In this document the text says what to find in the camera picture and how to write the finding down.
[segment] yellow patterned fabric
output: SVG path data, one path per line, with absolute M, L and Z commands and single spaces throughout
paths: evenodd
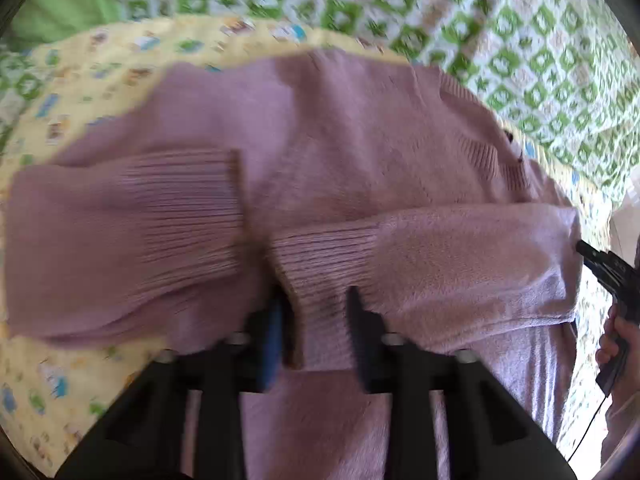
M 16 126 L 0 167 L 0 193 L 10 192 L 11 177 L 21 167 L 51 156 L 80 136 L 87 124 L 120 115 L 142 102 L 174 62 L 219 71 L 321 46 L 407 62 L 392 51 L 327 30 L 193 15 L 117 23 L 41 46 L 33 52 L 33 60 L 43 68 L 54 64 L 53 77 Z M 532 140 L 514 134 L 527 155 L 539 160 L 578 206 L 584 238 L 599 248 L 607 247 L 610 201 L 574 170 L 546 157 Z M 42 228 L 47 228 L 46 218 Z M 593 283 L 583 283 L 582 288 L 591 290 Z M 608 298 L 599 291 L 593 297 L 583 296 L 580 311 L 600 322 Z M 591 327 L 578 343 L 577 373 L 594 376 L 590 356 L 599 330 Z M 21 336 L 10 338 L 4 328 L 0 332 L 0 424 L 27 460 L 53 476 L 97 417 L 163 346 L 161 338 L 152 338 L 71 351 Z M 568 407 L 573 416 L 581 416 L 580 405 L 593 395 L 574 382 Z M 566 448 L 574 433 L 567 425 Z

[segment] bed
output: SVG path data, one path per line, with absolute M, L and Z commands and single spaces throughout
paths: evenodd
M 583 238 L 609 247 L 612 206 L 637 162 L 640 114 L 638 57 L 603 0 L 313 0 L 314 10 L 305 14 L 309 1 L 111 0 L 95 28 L 82 31 L 82 22 L 38 34 L 30 28 L 33 16 L 18 14 L 0 46 L 0 192 L 7 193 L 15 171 L 51 155 L 86 124 L 140 102 L 172 62 L 217 71 L 331 46 L 390 62 L 440 64 L 476 92 L 524 153 L 559 183 L 580 211 Z M 45 4 L 30 3 L 35 9 Z M 117 20 L 128 21 L 108 23 Z M 553 24 L 546 33 L 541 20 Z M 51 43 L 16 52 L 25 46 L 20 40 Z M 565 456 L 602 400 L 593 354 L 609 303 L 585 271 L 578 357 L 558 441 Z M 52 476 L 163 346 L 156 338 L 63 351 L 4 333 L 0 425 L 23 457 Z M 599 468 L 604 431 L 601 413 L 591 442 L 572 461 L 580 478 Z

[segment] pink sweater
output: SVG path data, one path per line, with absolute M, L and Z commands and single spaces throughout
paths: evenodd
M 60 344 L 160 331 L 195 351 L 277 276 L 306 372 L 245 397 L 252 478 L 382 471 L 386 407 L 348 370 L 348 285 L 425 348 L 476 349 L 558 435 L 577 214 L 437 68 L 333 50 L 177 65 L 141 107 L 21 171 L 6 229 L 10 327 Z

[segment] solid green fabric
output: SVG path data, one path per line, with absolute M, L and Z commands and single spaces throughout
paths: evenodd
M 119 20 L 116 0 L 26 0 L 12 21 L 10 46 L 51 43 Z

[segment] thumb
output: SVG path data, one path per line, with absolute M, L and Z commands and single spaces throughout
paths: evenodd
M 638 328 L 637 325 L 634 325 L 623 317 L 616 316 L 614 326 L 620 337 L 626 339 L 626 342 L 628 342 L 632 348 L 640 349 L 640 328 Z

